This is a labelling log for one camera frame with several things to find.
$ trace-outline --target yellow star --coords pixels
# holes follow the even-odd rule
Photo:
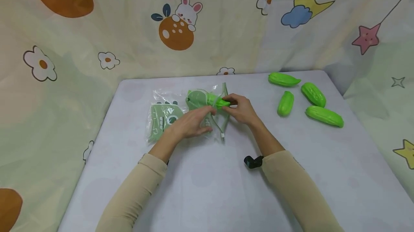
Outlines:
[[[408,168],[414,170],[414,144],[408,140],[402,140],[403,148],[394,149],[394,153],[402,156],[407,160]]]

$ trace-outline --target clear plastic packaging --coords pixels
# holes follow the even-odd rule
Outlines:
[[[213,131],[206,133],[207,139],[224,140],[229,115],[221,110],[226,102],[221,98],[228,95],[226,83],[210,87],[197,87],[187,91],[186,96],[170,91],[154,90],[148,112],[146,140],[151,145],[160,139],[164,130],[189,110],[211,105],[217,109],[215,116],[208,114],[200,126],[211,126]]]
[[[189,90],[185,98],[189,110],[206,105],[211,105],[217,109],[216,115],[208,114],[201,126],[211,126],[213,131],[207,136],[212,136],[214,139],[222,141],[224,140],[226,126],[229,121],[229,114],[221,109],[221,106],[225,104],[222,98],[226,95],[228,95],[227,86],[226,83],[223,83],[221,85],[213,85],[210,88],[199,87],[195,90]]]
[[[185,96],[169,91],[153,91],[153,100],[148,112],[146,138],[149,144],[160,139],[164,130],[188,112]]]

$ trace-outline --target beige sleeve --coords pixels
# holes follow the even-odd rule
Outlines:
[[[290,205],[303,232],[344,231],[316,184],[289,151],[264,158],[262,170]]]
[[[109,201],[95,231],[131,232],[166,172],[167,165],[163,161],[145,154]]]

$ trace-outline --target cartoon curtain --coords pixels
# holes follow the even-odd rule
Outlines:
[[[414,200],[414,0],[272,0],[255,71],[327,72]],[[367,159],[365,169],[374,169]],[[381,177],[379,185],[390,186]]]
[[[258,0],[0,3],[0,231],[57,229],[120,81],[251,72],[267,21]]]
[[[413,0],[0,3],[0,229],[57,229],[126,78],[323,69],[414,199]]]

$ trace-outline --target black clip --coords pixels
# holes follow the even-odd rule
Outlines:
[[[248,168],[254,169],[262,166],[263,158],[264,156],[258,156],[256,159],[253,159],[251,156],[246,156],[244,158],[244,163],[247,165]]]

